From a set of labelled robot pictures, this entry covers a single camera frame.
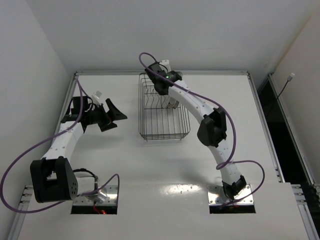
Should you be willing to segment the grey rimmed white plate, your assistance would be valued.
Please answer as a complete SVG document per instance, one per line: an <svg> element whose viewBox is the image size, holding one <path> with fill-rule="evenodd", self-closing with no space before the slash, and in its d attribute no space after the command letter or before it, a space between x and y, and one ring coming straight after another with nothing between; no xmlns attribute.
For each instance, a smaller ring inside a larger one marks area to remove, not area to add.
<svg viewBox="0 0 320 240"><path fill-rule="evenodd" d="M169 104L170 97L168 95L161 96L161 108L166 109Z"/></svg>

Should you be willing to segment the green rimmed white plate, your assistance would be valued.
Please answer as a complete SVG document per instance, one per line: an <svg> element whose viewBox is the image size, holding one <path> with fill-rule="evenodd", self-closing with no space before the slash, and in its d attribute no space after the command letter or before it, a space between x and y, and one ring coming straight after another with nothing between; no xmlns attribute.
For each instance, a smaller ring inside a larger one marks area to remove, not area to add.
<svg viewBox="0 0 320 240"><path fill-rule="evenodd" d="M167 108L172 109L176 103L176 100L172 97L169 98L168 103L167 103Z"/></svg>

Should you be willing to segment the orange sunburst pattern plate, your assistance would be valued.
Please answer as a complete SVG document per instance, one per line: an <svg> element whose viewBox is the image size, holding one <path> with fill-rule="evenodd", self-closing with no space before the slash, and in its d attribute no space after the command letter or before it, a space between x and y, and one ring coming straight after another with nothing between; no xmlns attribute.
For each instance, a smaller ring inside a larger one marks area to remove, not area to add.
<svg viewBox="0 0 320 240"><path fill-rule="evenodd" d="M176 109L176 108L179 106L179 104L180 104L179 101L176 100L176 101L174 102L172 108L173 108L173 109Z"/></svg>

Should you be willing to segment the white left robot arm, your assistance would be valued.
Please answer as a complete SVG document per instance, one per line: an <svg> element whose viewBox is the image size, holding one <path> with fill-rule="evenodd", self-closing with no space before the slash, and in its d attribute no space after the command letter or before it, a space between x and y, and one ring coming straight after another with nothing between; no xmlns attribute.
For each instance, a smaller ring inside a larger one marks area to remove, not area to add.
<svg viewBox="0 0 320 240"><path fill-rule="evenodd" d="M112 101L103 103L94 96L75 96L60 121L60 129L49 150L30 165L35 199L38 203L74 200L79 196L94 196L99 192L97 177L77 177L70 164L77 142L90 125L101 132L117 127L115 121L126 120Z"/></svg>

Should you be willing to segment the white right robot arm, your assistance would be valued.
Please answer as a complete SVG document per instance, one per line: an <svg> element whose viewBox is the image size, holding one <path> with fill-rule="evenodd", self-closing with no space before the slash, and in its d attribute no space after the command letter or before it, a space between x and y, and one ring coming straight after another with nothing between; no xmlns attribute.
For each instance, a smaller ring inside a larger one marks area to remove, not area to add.
<svg viewBox="0 0 320 240"><path fill-rule="evenodd" d="M159 95L178 101L195 117L199 123L197 137L216 161L224 194L234 200L247 183L233 162L237 136L230 115L218 103L213 107L210 99L191 91L178 72L165 72L158 62L146 67L145 72Z"/></svg>

